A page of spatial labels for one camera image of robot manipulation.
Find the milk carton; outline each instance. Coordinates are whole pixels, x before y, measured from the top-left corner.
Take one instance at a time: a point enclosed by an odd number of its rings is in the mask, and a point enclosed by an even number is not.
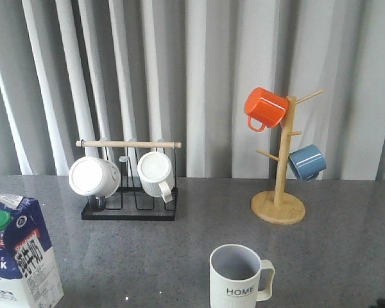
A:
[[[36,199],[0,195],[0,308],[53,308],[63,290]]]

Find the gray countertop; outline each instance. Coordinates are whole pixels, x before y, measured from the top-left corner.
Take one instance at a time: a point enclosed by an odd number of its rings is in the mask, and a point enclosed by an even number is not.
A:
[[[209,307],[209,255],[239,243],[274,264],[257,307],[369,307],[385,298],[385,181],[288,180],[305,204],[289,226],[255,216],[274,181],[178,179],[175,221],[82,221],[65,176],[0,176],[0,193],[39,200],[64,288],[57,308]]]

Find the white ceramic mug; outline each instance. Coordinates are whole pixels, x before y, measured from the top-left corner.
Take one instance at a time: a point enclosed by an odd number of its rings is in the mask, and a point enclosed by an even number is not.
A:
[[[269,270],[267,288],[258,291],[262,270]],[[210,256],[211,308],[254,308],[256,302],[272,296],[275,269],[269,260],[248,247],[227,244]]]
[[[161,152],[144,154],[137,165],[137,172],[147,194],[162,197],[166,203],[173,199],[171,190],[174,187],[174,174],[167,155]]]
[[[70,187],[81,196],[108,198],[117,191],[120,180],[118,167],[97,157],[82,157],[69,170]]]

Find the wooden mug tree base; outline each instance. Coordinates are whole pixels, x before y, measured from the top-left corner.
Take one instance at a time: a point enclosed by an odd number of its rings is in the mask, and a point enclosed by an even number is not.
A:
[[[289,146],[291,145],[292,136],[302,133],[293,131],[296,105],[322,92],[322,90],[319,90],[299,100],[294,96],[287,97],[289,104],[287,112],[281,121],[282,131],[279,157],[262,150],[257,150],[258,153],[278,162],[275,190],[260,192],[251,200],[252,211],[265,221],[279,225],[292,225],[293,223],[301,221],[305,216],[305,207],[301,200],[284,192]]]
[[[255,215],[269,223],[292,225],[305,216],[304,204],[292,194],[284,192],[279,207],[274,205],[274,191],[263,191],[251,200],[251,208]]]

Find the mug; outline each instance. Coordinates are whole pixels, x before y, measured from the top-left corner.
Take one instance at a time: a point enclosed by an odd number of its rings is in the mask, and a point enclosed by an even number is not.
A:
[[[173,199],[173,167],[169,157],[161,152],[144,154],[137,164],[137,172],[144,191],[152,197],[162,197],[165,203]]]
[[[284,118],[288,105],[288,99],[263,88],[255,88],[245,102],[248,126],[256,132],[263,131],[265,127],[273,128]],[[260,128],[252,126],[253,118],[262,123]]]
[[[82,157],[69,170],[70,187],[79,195],[108,198],[117,191],[121,174],[111,161]]]
[[[290,153],[288,164],[296,178],[304,181],[315,180],[327,168],[320,149],[313,144]]]
[[[258,291],[262,270],[269,270],[267,288]],[[210,256],[211,308],[254,308],[272,296],[275,268],[248,247],[227,244]]]

